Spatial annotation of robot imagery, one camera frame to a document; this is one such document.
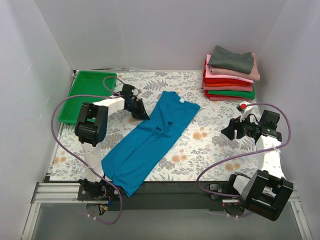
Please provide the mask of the blue t shirt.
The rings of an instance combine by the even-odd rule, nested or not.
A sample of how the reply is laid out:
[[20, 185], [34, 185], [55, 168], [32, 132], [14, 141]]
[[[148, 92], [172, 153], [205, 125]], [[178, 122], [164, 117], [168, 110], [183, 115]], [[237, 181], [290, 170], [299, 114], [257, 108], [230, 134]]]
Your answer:
[[131, 197], [196, 116], [200, 106], [163, 91], [148, 120], [128, 133], [103, 159], [113, 184]]

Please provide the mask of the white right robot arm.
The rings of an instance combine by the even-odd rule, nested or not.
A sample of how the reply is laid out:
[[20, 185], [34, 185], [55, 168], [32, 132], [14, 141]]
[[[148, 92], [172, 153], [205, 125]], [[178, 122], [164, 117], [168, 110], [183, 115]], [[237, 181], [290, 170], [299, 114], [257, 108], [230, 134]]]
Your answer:
[[239, 207], [271, 221], [276, 221], [289, 200], [294, 186], [282, 171], [279, 146], [282, 134], [277, 131], [280, 115], [265, 110], [257, 123], [250, 120], [252, 107], [241, 104], [241, 116], [232, 118], [221, 130], [229, 140], [250, 137], [254, 139], [258, 165], [252, 177], [235, 172], [229, 177], [227, 195], [239, 198]]

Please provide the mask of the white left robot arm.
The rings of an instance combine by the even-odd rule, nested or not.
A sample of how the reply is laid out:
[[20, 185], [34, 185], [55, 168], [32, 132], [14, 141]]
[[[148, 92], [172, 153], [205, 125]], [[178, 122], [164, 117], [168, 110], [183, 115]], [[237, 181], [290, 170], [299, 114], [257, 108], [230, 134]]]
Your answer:
[[88, 168], [80, 185], [95, 200], [106, 198], [106, 187], [102, 167], [101, 142], [107, 134], [108, 117], [119, 111], [128, 111], [136, 120], [149, 120], [141, 91], [130, 84], [124, 84], [120, 92], [93, 103], [84, 102], [75, 125], [74, 133], [81, 143], [85, 166]]

